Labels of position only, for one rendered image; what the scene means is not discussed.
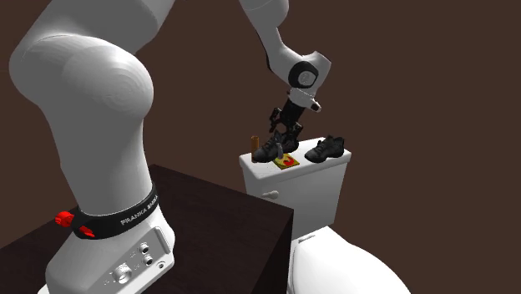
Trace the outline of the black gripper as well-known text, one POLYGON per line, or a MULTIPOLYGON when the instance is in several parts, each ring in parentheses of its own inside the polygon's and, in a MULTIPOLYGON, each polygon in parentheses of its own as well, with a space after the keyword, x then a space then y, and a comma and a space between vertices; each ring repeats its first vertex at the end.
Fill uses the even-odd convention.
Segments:
POLYGON ((286 126, 286 140, 297 140, 303 126, 298 123, 299 118, 304 112, 305 108, 293 103, 287 99, 283 109, 275 107, 269 117, 271 126, 270 133, 273 133, 276 126, 282 122, 286 126))

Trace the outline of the black sneaker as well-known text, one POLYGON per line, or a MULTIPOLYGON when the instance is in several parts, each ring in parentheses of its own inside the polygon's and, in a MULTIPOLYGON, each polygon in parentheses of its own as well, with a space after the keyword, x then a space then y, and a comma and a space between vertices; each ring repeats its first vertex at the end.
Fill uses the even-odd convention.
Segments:
POLYGON ((283 154, 294 152, 299 147, 299 142, 293 134, 281 134, 277 130, 273 135, 253 154, 252 159, 258 163, 268 163, 278 157, 278 145, 281 145, 283 154))
POLYGON ((314 148, 305 153, 305 158, 312 163, 322 163, 328 158, 339 158, 344 153, 344 142, 342 137, 328 135, 323 140, 318 140, 314 148))

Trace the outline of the yellow and red flat card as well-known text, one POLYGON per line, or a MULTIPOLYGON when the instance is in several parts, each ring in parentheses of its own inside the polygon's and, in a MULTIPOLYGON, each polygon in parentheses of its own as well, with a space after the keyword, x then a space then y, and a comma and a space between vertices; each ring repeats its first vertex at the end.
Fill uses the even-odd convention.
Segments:
POLYGON ((300 163, 289 154, 283 154, 281 158, 275 158, 273 163, 280 169, 285 170, 294 166, 298 166, 300 163))

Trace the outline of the white toilet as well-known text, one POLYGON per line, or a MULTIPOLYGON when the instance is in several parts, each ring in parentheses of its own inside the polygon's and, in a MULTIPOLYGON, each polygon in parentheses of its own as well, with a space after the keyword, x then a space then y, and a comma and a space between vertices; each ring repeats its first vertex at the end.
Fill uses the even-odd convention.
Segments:
POLYGON ((289 154, 300 164, 285 170, 239 158, 248 195, 294 211, 286 294, 411 294, 384 262, 331 228, 352 154, 312 163, 305 153, 317 141, 302 141, 289 154))

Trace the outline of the dark wood robot stand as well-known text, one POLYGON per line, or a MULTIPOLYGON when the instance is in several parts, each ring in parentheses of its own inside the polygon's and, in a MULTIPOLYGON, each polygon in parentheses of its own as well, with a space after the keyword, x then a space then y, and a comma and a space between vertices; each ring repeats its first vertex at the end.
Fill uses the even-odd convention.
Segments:
MULTIPOLYGON (((143 294, 286 294, 293 211, 158 165, 175 264, 143 294)), ((37 294, 69 236, 52 221, 0 249, 0 294, 37 294)))

